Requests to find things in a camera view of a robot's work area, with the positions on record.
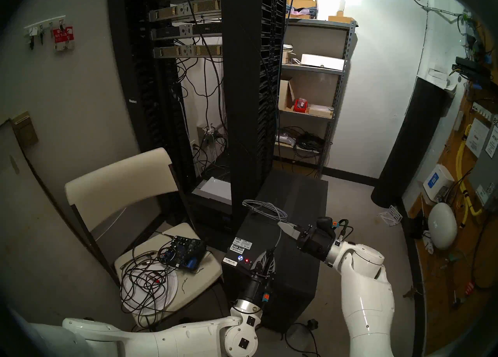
chair seat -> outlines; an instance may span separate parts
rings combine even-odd
[[[162,231],[159,227],[158,231],[164,232],[171,236],[184,236],[191,239],[199,239],[192,227],[188,223],[181,223],[176,225],[166,231]],[[168,236],[156,235],[155,237],[145,241],[144,243],[135,247],[135,257],[148,251],[159,250],[161,246],[169,242],[171,239]],[[132,251],[121,255],[114,262],[114,267],[118,275],[119,281],[121,282],[121,266],[132,259]],[[176,292],[173,301],[164,309],[168,312],[176,312],[181,309],[189,302],[197,298],[202,292],[208,289],[222,274],[221,265],[215,259],[213,254],[210,252],[206,253],[202,259],[199,268],[195,271],[196,273],[191,273],[184,269],[177,269],[176,273],[178,275],[178,290]],[[158,313],[157,315],[142,316],[133,314],[133,318],[137,325],[141,327],[147,327],[148,324],[154,322],[159,322],[163,318],[168,317],[172,313]]]

printed notice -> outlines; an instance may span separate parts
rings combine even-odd
[[[482,122],[474,119],[472,122],[472,127],[467,137],[467,142],[465,145],[477,156],[479,157],[480,152],[483,150],[484,141],[486,140],[489,128],[485,126]]]
[[[244,252],[244,248],[240,246],[236,246],[235,244],[232,244],[230,246],[230,250],[238,252],[239,254],[242,254]]]
[[[237,246],[240,246],[240,247],[243,247],[243,248],[247,248],[248,250],[250,250],[251,246],[253,245],[252,242],[248,242],[247,240],[243,240],[243,239],[240,239],[240,238],[235,238],[232,243],[236,244]]]
[[[496,146],[498,145],[498,126],[493,127],[493,132],[491,133],[491,136],[489,137],[489,141],[487,142],[486,146],[486,153],[491,157],[491,159],[494,156],[494,152],[496,151]]]

blue label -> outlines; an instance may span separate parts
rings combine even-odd
[[[437,175],[436,172],[434,172],[434,175],[432,175],[431,180],[429,180],[429,183],[427,183],[429,188],[432,188],[434,186],[434,184],[436,184],[438,179],[439,179],[439,176]]]

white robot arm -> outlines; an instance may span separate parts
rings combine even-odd
[[[364,244],[342,241],[343,232],[335,239],[328,225],[331,222],[317,222],[317,227],[305,229],[283,222],[278,225],[296,239],[303,252],[341,274],[342,311],[351,339],[350,357],[390,357],[395,300],[382,265],[384,257]]]
[[[390,328],[395,312],[384,257],[363,244],[336,239],[330,218],[302,228],[279,222],[298,248],[336,269],[341,275],[342,311],[348,326],[350,357],[392,357]],[[250,281],[231,308],[231,316],[178,325],[155,333],[123,332],[101,322],[66,318],[62,327],[32,325],[45,348],[55,356],[118,357],[252,357],[258,347],[255,327],[261,322],[273,251],[267,251],[262,270],[252,270]]]

coiled gray cable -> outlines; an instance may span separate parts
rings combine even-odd
[[[251,211],[266,216],[275,221],[287,222],[287,213],[272,203],[260,202],[259,200],[245,199],[242,205],[249,208]]]

